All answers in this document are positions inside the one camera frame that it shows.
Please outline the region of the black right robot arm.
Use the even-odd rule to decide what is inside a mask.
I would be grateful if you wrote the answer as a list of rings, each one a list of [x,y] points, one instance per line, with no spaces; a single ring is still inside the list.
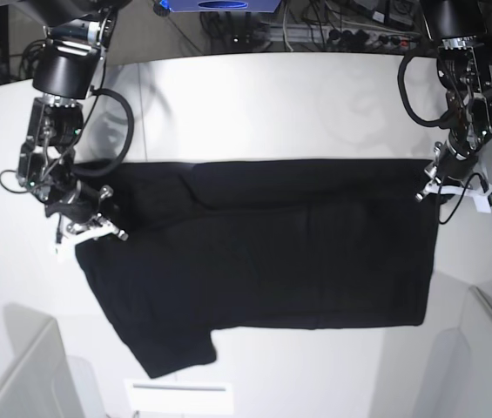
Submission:
[[[105,229],[120,239],[113,190],[94,189],[86,179],[101,178],[123,162],[131,146],[134,116],[129,103],[115,91],[92,86],[104,60],[125,1],[17,1],[15,5],[44,26],[45,39],[32,85],[40,91],[17,166],[18,184],[44,204],[47,215],[68,219],[70,233]],[[75,166],[75,146],[86,123],[82,102],[89,96],[118,101],[128,120],[123,148],[98,169]]]

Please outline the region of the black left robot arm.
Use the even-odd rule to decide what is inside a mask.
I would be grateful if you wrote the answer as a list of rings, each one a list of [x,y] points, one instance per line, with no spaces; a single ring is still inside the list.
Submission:
[[[404,109],[414,122],[448,131],[425,169],[429,182],[417,194],[422,200],[433,187],[462,185],[473,174],[482,148],[492,139],[492,77],[487,29],[478,2],[421,1],[420,5],[429,42],[404,56],[397,84]],[[405,74],[414,57],[431,51],[448,109],[439,118],[426,120],[409,103]]]

